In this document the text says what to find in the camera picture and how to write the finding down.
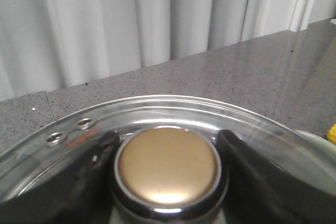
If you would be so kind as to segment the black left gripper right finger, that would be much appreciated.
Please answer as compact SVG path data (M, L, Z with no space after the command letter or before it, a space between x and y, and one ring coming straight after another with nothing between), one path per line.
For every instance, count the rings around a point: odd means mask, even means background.
M217 134L228 171L229 223L335 223L335 196L282 171L230 130Z

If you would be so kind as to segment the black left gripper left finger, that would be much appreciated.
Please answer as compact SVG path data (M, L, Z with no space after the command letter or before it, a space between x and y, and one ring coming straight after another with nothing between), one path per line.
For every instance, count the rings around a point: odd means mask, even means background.
M2 203L1 223L109 223L109 173L119 146L118 133L107 131L60 173Z

